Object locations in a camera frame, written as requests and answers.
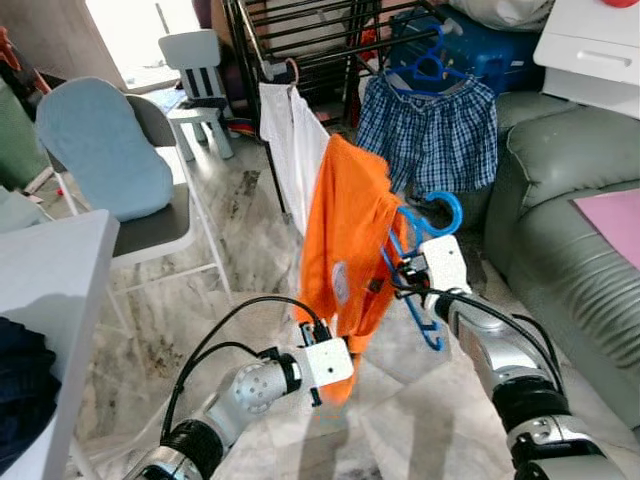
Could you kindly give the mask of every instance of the black cable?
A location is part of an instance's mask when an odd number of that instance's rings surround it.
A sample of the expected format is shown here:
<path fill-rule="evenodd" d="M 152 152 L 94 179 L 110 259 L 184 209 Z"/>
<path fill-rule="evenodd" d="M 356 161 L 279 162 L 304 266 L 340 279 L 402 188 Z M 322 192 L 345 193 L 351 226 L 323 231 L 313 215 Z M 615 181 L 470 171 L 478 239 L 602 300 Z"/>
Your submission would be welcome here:
<path fill-rule="evenodd" d="M 167 405 L 167 411 L 165 412 L 164 415 L 164 420 L 162 421 L 162 433 L 160 434 L 160 438 L 161 439 L 165 439 L 169 436 L 169 434 L 171 433 L 171 424 L 173 423 L 173 413 L 175 411 L 176 408 L 176 404 L 178 402 L 178 396 L 180 395 L 180 393 L 182 392 L 182 390 L 184 389 L 184 383 L 187 380 L 187 377 L 191 374 L 191 372 L 193 371 L 193 369 L 202 361 L 204 360 L 204 358 L 206 358 L 208 355 L 210 355 L 211 353 L 215 352 L 216 350 L 219 350 L 218 345 L 212 347 L 211 349 L 207 350 L 206 352 L 204 352 L 201 356 L 200 356 L 200 352 L 202 351 L 202 349 L 206 346 L 207 343 L 209 343 L 209 341 L 213 338 L 213 336 L 218 333 L 218 331 L 225 326 L 225 324 L 231 320 L 235 315 L 238 314 L 238 312 L 240 312 L 240 310 L 243 310 L 245 308 L 247 308 L 250 305 L 254 305 L 256 303 L 261 303 L 261 302 L 281 302 L 281 303 L 289 303 L 291 305 L 295 305 L 296 307 L 299 307 L 301 309 L 303 309 L 312 319 L 313 322 L 316 325 L 320 325 L 320 318 L 318 317 L 318 315 L 316 315 L 316 313 L 307 305 L 305 305 L 304 303 L 295 300 L 293 298 L 288 298 L 288 297 L 279 297 L 276 295 L 265 295 L 262 297 L 256 297 L 256 298 L 252 298 L 250 300 L 247 300 L 246 302 L 241 303 L 240 305 L 238 305 L 237 307 L 235 307 L 234 309 L 232 309 L 229 313 L 227 313 L 222 320 L 220 320 L 212 329 L 211 331 L 205 335 L 205 337 L 202 339 L 202 341 L 198 344 L 198 346 L 195 348 L 195 350 L 191 353 L 191 355 L 189 356 L 189 358 L 187 359 L 186 363 L 184 364 L 184 366 L 182 367 L 182 370 L 180 371 L 180 374 L 178 375 L 178 379 L 176 380 L 176 383 L 173 386 L 173 391 L 171 392 L 171 398 L 169 399 L 169 404 Z M 237 342 L 225 342 L 225 344 L 231 344 L 233 343 L 235 347 L 238 348 L 242 348 L 245 351 L 255 354 L 255 352 L 253 352 L 253 350 L 251 350 L 249 347 L 247 347 L 246 345 L 242 345 L 239 344 Z"/>
<path fill-rule="evenodd" d="M 531 343 L 531 345 L 537 350 L 537 352 L 544 359 L 545 363 L 549 367 L 549 370 L 551 371 L 551 375 L 553 376 L 553 379 L 556 383 L 558 393 L 560 393 L 561 395 L 565 395 L 560 369 L 556 367 L 554 361 L 550 358 L 550 353 L 547 353 L 546 350 L 542 347 L 542 345 L 540 345 L 540 342 L 538 342 L 538 340 L 531 333 L 529 333 L 525 328 L 523 328 L 521 325 L 518 325 L 518 323 L 514 319 L 508 317 L 504 313 L 494 308 L 489 307 L 488 305 L 485 305 L 482 302 L 478 302 L 477 300 L 469 298 L 465 295 L 461 295 L 459 293 L 445 292 L 443 290 L 436 290 L 435 288 L 410 287 L 405 285 L 397 285 L 395 283 L 393 284 L 393 287 L 401 291 L 412 292 L 412 293 L 421 294 L 421 295 L 432 294 L 432 295 L 438 295 L 442 298 L 446 298 L 449 300 L 458 300 L 462 303 L 466 303 L 467 305 L 475 307 L 478 310 L 482 310 L 483 312 L 488 313 L 489 315 L 493 315 L 499 320 L 503 321 L 504 323 L 509 325 L 512 329 L 514 329 L 516 332 L 518 332 L 520 335 L 522 335 L 526 340 L 528 340 L 529 343 Z"/>
<path fill-rule="evenodd" d="M 533 328 L 536 329 L 536 331 L 542 337 L 542 340 L 544 340 L 545 345 L 547 346 L 547 350 L 549 351 L 549 356 L 551 357 L 551 361 L 553 362 L 555 367 L 558 370 L 560 370 L 560 362 L 558 361 L 558 356 L 556 355 L 556 349 L 553 346 L 553 342 L 551 342 L 551 338 L 549 338 L 549 334 L 542 327 L 542 325 L 540 325 L 538 322 L 536 322 L 533 318 L 527 317 L 526 315 L 521 315 L 519 313 L 512 313 L 511 316 L 513 318 L 515 318 L 516 320 L 521 320 L 523 322 L 527 322 L 529 325 L 531 325 Z"/>

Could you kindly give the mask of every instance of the dark blue cloth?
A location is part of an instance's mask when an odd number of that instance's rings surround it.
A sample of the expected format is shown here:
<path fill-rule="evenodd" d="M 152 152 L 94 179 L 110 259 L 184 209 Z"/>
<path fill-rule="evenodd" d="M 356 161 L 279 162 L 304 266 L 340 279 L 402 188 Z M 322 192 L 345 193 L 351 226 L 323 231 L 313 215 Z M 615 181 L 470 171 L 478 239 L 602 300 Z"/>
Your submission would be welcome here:
<path fill-rule="evenodd" d="M 60 382 L 45 337 L 0 317 L 0 474 L 38 438 L 53 415 Z"/>
<path fill-rule="evenodd" d="M 425 97 L 399 93 L 380 75 L 367 85 L 356 144 L 387 160 L 393 192 L 413 183 L 414 196 L 424 197 L 492 183 L 497 136 L 494 93 L 477 80 Z"/>

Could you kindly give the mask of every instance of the black metal rack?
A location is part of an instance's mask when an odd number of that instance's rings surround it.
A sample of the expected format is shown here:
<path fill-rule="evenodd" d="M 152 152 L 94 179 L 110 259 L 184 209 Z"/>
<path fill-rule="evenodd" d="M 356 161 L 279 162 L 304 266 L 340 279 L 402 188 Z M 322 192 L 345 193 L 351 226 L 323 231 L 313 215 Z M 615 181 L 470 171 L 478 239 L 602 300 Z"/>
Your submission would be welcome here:
<path fill-rule="evenodd" d="M 332 100 L 342 101 L 344 107 L 341 120 L 347 121 L 352 107 L 353 94 L 357 89 L 359 66 L 368 70 L 366 75 L 377 73 L 361 58 L 362 53 L 376 51 L 379 65 L 384 65 L 384 58 L 388 55 L 391 47 L 434 35 L 433 30 L 428 30 L 408 36 L 382 39 L 380 28 L 391 26 L 394 21 L 392 19 L 387 22 L 380 22 L 379 15 L 385 13 L 392 16 L 394 12 L 422 7 L 425 11 L 422 13 L 414 12 L 414 15 L 411 16 L 412 20 L 427 16 L 435 17 L 443 23 L 446 20 L 442 14 L 424 0 L 407 0 L 405 3 L 390 7 L 382 7 L 380 0 L 335 0 L 335 2 L 329 3 L 327 0 L 297 0 L 288 2 L 286 5 L 272 7 L 269 7 L 268 3 L 268 0 L 224 0 L 225 15 L 238 56 L 240 73 L 245 85 L 247 102 L 256 132 L 259 132 L 260 123 L 258 83 L 291 82 L 293 70 L 285 62 L 287 57 L 292 58 L 297 64 L 299 73 L 298 90 L 309 104 L 313 106 Z M 315 23 L 310 20 L 309 24 L 304 26 L 276 32 L 258 33 L 261 29 L 264 30 L 270 25 L 282 24 L 311 16 L 323 18 L 324 15 L 318 14 L 345 9 L 349 9 L 348 15 L 342 16 L 342 18 L 326 19 Z M 375 32 L 375 41 L 362 45 L 362 34 L 363 31 L 370 28 L 365 28 L 370 19 L 373 19 L 372 27 Z M 307 31 L 315 31 L 317 34 L 320 29 L 338 23 L 345 25 L 343 32 L 315 35 L 305 41 L 270 46 L 270 41 L 273 39 L 282 39 L 282 37 Z M 330 46 L 324 50 L 320 49 L 318 52 L 297 56 L 287 53 L 292 49 L 311 45 L 317 46 L 341 38 L 344 38 L 344 44 L 339 47 Z M 327 123 L 335 122 L 336 120 L 334 118 Z M 273 165 L 271 151 L 268 144 L 265 147 L 280 208 L 285 213 L 286 208 L 280 191 L 278 176 Z"/>

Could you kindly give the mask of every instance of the pink paper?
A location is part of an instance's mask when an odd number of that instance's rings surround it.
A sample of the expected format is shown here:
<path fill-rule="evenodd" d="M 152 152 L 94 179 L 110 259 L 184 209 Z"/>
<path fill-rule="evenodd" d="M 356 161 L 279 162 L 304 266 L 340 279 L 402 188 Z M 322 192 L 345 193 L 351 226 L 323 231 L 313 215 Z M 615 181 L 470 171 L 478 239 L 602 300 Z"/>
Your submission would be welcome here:
<path fill-rule="evenodd" d="M 640 270 L 640 189 L 574 201 L 611 246 Z"/>

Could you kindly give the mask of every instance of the doorway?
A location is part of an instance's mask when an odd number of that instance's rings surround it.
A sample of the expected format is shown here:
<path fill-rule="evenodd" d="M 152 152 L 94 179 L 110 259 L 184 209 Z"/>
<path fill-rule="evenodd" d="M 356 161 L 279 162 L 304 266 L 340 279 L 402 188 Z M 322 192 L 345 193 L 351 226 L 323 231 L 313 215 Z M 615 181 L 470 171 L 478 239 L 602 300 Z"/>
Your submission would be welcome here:
<path fill-rule="evenodd" d="M 85 0 L 120 76 L 130 92 L 168 86 L 179 78 L 158 40 L 198 30 L 191 0 Z"/>

